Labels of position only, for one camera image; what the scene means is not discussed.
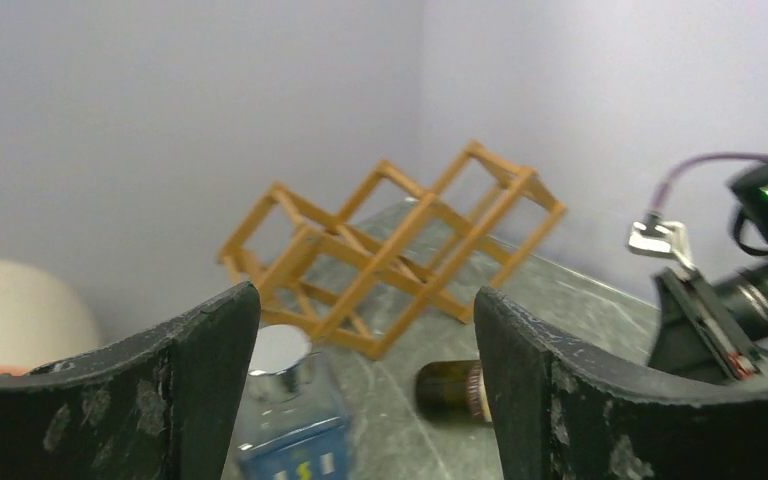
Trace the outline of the blue labelled clear bottle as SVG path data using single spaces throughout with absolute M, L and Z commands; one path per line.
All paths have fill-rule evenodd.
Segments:
M 307 333 L 258 330 L 234 432 L 245 479 L 349 479 L 351 420 L 327 355 Z

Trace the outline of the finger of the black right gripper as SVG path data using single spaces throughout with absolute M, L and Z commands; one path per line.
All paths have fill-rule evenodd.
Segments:
M 761 268 L 743 269 L 715 285 L 699 273 L 682 277 L 666 268 L 653 277 L 660 319 L 646 365 L 709 384 L 745 381 L 761 374 L 761 355 L 748 333 L 762 328 L 763 309 L 744 305 L 763 297 Z

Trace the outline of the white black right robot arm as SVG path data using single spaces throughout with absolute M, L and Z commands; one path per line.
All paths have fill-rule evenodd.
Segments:
M 729 184 L 737 200 L 730 238 L 763 262 L 711 283 L 692 258 L 685 225 L 664 219 L 663 210 L 684 172 L 723 160 L 758 164 Z M 632 224 L 627 246 L 634 254 L 677 264 L 653 278 L 660 324 L 648 367 L 710 384 L 743 381 L 761 373 L 757 343 L 768 338 L 768 154 L 710 153 L 680 163 L 659 184 L 645 219 Z

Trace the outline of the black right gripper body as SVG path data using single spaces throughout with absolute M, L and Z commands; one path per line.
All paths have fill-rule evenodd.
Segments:
M 687 378 L 712 384 L 740 381 L 760 371 L 756 342 L 768 338 L 768 268 L 743 269 L 708 282 L 694 272 L 685 281 L 698 336 Z

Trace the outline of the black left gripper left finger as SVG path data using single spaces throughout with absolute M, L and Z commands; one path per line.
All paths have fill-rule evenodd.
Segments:
M 0 374 L 0 479 L 218 479 L 260 322 L 233 286 L 148 330 Z

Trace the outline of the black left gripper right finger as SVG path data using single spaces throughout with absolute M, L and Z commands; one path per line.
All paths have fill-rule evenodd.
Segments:
M 507 479 L 768 479 L 768 389 L 632 363 L 497 290 L 474 299 Z

